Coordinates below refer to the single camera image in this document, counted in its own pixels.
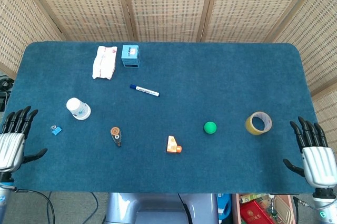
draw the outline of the green ball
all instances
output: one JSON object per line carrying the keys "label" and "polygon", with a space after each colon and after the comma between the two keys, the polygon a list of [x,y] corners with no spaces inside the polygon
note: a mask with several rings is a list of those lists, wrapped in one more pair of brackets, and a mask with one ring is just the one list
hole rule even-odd
{"label": "green ball", "polygon": [[204,125],[204,130],[208,134],[212,134],[216,132],[216,124],[212,121],[208,121]]}

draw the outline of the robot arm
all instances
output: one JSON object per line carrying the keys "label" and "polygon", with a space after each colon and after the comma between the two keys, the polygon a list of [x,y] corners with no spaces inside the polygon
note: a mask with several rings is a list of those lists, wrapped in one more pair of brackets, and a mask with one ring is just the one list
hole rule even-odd
{"label": "robot arm", "polygon": [[313,199],[315,207],[299,200],[304,206],[318,210],[321,223],[337,223],[336,195],[332,188],[337,185],[337,165],[331,148],[328,147],[323,129],[317,123],[299,117],[301,129],[290,122],[300,148],[304,169],[294,166],[288,159],[284,164],[291,171],[304,177],[308,184],[315,188]]}

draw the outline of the orange object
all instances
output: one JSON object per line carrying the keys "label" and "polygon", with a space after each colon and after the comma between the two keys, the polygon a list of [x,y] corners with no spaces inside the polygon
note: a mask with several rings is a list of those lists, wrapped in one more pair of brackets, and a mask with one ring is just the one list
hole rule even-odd
{"label": "orange object", "polygon": [[110,134],[112,136],[112,139],[116,143],[116,145],[118,147],[121,147],[122,146],[122,135],[121,135],[120,129],[115,126],[115,127],[111,128]]}
{"label": "orange object", "polygon": [[167,140],[167,153],[181,153],[183,148],[177,144],[173,136],[168,136]]}

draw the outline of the black cable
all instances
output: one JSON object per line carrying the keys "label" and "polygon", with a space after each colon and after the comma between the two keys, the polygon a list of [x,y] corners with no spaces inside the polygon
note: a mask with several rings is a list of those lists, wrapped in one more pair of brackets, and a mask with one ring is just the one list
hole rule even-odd
{"label": "black cable", "polygon": [[102,220],[102,224],[105,224],[106,216],[104,216],[104,219]]}
{"label": "black cable", "polygon": [[86,218],[86,220],[85,220],[82,224],[84,224],[84,223],[86,223],[87,221],[89,221],[90,218],[91,218],[91,217],[97,212],[97,210],[98,210],[98,200],[97,200],[97,197],[95,196],[94,193],[92,193],[92,192],[90,192],[90,193],[92,194],[92,196],[94,196],[94,198],[95,198],[95,200],[96,200],[96,209],[92,212],[91,215],[89,215],[88,218]]}
{"label": "black cable", "polygon": [[295,224],[299,224],[299,198],[293,196],[295,210],[296,210],[296,222]]}
{"label": "black cable", "polygon": [[[52,191],[49,192],[48,198],[51,199]],[[51,224],[51,220],[49,218],[49,202],[47,202],[47,218],[48,218],[48,224]]]}
{"label": "black cable", "polygon": [[188,206],[187,206],[187,205],[184,203],[184,201],[181,199],[179,193],[178,193],[178,196],[179,196],[179,198],[180,198],[181,203],[182,203],[183,206],[184,206],[184,209],[185,209],[187,218],[188,218],[188,220],[189,220],[189,224],[193,224],[192,217],[191,217],[191,213],[190,213],[190,210],[189,210]]}
{"label": "black cable", "polygon": [[51,207],[52,215],[53,215],[53,224],[55,224],[55,212],[54,212],[54,207],[53,207],[53,204],[52,204],[51,200],[50,200],[45,194],[43,194],[43,193],[41,193],[41,192],[38,192],[38,191],[33,191],[33,190],[23,190],[23,189],[18,189],[16,192],[30,192],[30,193],[35,193],[35,194],[38,194],[38,195],[44,197],[44,198],[48,201],[48,203],[49,203],[49,205],[50,205],[50,207]]}

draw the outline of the tape roll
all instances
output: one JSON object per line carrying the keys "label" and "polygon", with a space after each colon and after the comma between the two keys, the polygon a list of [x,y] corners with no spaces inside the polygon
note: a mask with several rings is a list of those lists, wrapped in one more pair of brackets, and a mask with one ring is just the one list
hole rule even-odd
{"label": "tape roll", "polygon": [[[263,121],[264,129],[262,131],[254,127],[253,125],[254,117],[259,118]],[[263,133],[267,133],[270,130],[270,128],[272,128],[272,119],[265,112],[254,112],[246,120],[246,129],[248,132],[250,132],[253,135],[260,135]]]}

